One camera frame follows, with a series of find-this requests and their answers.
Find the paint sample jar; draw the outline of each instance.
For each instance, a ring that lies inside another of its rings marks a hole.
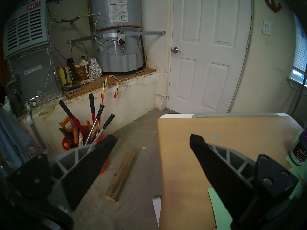
[[[289,157],[296,166],[301,166],[307,159],[307,131],[303,131],[298,139],[299,141],[289,153]]]

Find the door handle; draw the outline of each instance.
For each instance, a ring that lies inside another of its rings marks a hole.
[[[172,49],[172,52],[173,53],[178,53],[178,52],[181,52],[180,50],[178,50],[178,48],[177,47],[174,47],[173,49]]]

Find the wicker basket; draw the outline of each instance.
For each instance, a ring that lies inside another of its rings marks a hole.
[[[88,79],[88,75],[86,75],[86,68],[85,68],[85,66],[73,67],[73,71],[77,75],[79,81],[87,80]]]
[[[77,44],[74,44],[72,47],[71,47],[71,50],[70,50],[70,57],[71,57],[71,53],[72,53],[72,48],[77,45]],[[86,61],[88,62],[88,52],[86,51],[86,48],[84,46],[84,49],[85,49],[85,52],[86,52]],[[73,70],[73,72],[77,75],[78,77],[78,80],[82,81],[82,80],[87,80],[89,77],[88,75],[86,74],[86,69],[89,68],[89,65],[90,64],[87,64],[85,68],[85,66],[80,66],[80,67],[75,67],[73,64],[68,64],[68,66]]]

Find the candy cane decoration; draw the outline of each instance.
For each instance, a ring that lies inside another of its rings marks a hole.
[[[114,98],[116,98],[117,96],[117,93],[118,93],[118,88],[119,88],[119,84],[118,84],[118,79],[116,78],[116,76],[114,75],[108,75],[106,77],[106,79],[104,80],[104,83],[103,83],[103,86],[102,86],[102,90],[101,90],[101,99],[100,99],[100,106],[103,105],[103,97],[104,97],[104,91],[105,91],[105,88],[106,88],[106,82],[109,80],[109,78],[113,77],[114,80],[116,81],[116,92],[114,94]]]

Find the white door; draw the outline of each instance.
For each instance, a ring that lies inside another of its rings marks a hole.
[[[251,0],[174,0],[168,108],[228,112],[250,28]]]

